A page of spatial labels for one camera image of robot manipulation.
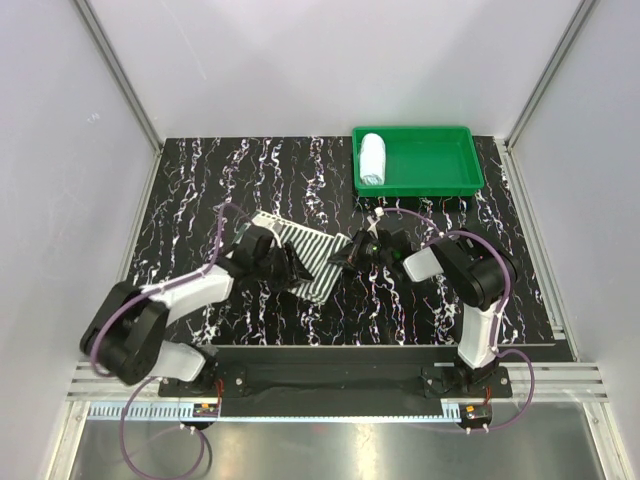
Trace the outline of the light blue towel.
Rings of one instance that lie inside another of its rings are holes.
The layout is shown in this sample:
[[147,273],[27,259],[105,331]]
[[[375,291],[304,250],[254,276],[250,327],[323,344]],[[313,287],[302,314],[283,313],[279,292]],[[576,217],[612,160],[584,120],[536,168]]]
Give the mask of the light blue towel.
[[386,174],[386,145],[376,133],[367,133],[359,151],[359,177],[364,185],[382,185]]

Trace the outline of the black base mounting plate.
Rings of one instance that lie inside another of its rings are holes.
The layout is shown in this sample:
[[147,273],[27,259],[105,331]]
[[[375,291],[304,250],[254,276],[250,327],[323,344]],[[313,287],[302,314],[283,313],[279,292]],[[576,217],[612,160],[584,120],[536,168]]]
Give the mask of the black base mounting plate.
[[513,396],[508,370],[492,361],[473,373],[454,346],[231,347],[206,353],[214,364],[198,387],[163,381],[161,397],[206,397],[219,381],[225,398],[265,390],[405,390],[428,398],[508,399]]

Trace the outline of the black marble pattern mat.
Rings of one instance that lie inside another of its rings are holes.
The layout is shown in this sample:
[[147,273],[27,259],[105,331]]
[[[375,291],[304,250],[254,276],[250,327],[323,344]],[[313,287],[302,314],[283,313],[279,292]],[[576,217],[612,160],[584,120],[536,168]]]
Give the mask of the black marble pattern mat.
[[[507,304],[504,344],[550,344],[553,327],[529,256],[506,172],[490,137],[474,140],[485,186],[470,198],[385,198],[421,247],[435,230],[477,228],[496,238],[521,271]],[[372,201],[353,191],[349,137],[174,138],[165,143],[129,267],[135,284],[186,274],[210,257],[221,202],[224,237],[242,214],[270,212],[331,235],[354,234]],[[342,276],[316,305],[272,294],[255,283],[228,301],[199,309],[167,328],[176,342],[200,345],[430,345],[459,337],[462,304],[436,277],[402,285],[371,268]]]

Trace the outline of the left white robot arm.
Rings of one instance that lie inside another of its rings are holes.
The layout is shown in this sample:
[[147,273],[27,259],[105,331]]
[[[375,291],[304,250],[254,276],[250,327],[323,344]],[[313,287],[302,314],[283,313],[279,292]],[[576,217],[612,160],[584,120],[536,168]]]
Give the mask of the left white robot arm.
[[293,244],[250,225],[232,246],[216,246],[211,262],[146,287],[127,281],[109,291],[79,342],[94,372],[133,386],[150,377],[181,381],[196,396],[215,386],[215,364],[200,348],[165,339],[167,326],[207,305],[226,301],[235,287],[264,281],[275,292],[314,280]]

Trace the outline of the green plastic tray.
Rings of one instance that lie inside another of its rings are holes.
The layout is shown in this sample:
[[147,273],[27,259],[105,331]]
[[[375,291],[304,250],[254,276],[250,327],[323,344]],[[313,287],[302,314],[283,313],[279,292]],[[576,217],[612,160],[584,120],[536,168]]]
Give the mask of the green plastic tray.
[[[363,137],[376,133],[386,145],[382,185],[359,177]],[[361,126],[352,130],[354,187],[361,197],[469,197],[485,186],[471,131],[464,126]]]

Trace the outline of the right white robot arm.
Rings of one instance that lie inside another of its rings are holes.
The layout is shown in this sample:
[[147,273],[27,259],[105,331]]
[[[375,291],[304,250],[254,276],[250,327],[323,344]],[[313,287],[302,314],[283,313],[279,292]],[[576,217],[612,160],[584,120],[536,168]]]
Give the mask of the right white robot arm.
[[439,398],[488,394],[504,357],[497,339],[512,284],[518,279],[518,262],[467,229],[435,238],[420,250],[411,246],[403,230],[361,229],[329,262],[350,271],[377,265],[403,283],[444,276],[463,303],[462,332],[453,365],[440,372],[425,368],[424,386]]

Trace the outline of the green white striped towel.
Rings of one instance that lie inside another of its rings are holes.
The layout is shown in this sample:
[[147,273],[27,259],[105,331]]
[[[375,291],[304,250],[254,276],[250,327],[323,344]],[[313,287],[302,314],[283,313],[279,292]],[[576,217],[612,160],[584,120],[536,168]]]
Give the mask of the green white striped towel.
[[252,222],[260,227],[274,230],[282,243],[289,242],[306,270],[313,276],[310,283],[304,283],[288,292],[312,303],[323,305],[341,275],[342,268],[331,264],[328,259],[348,246],[350,238],[338,233],[331,235],[276,215],[258,210],[251,216]]

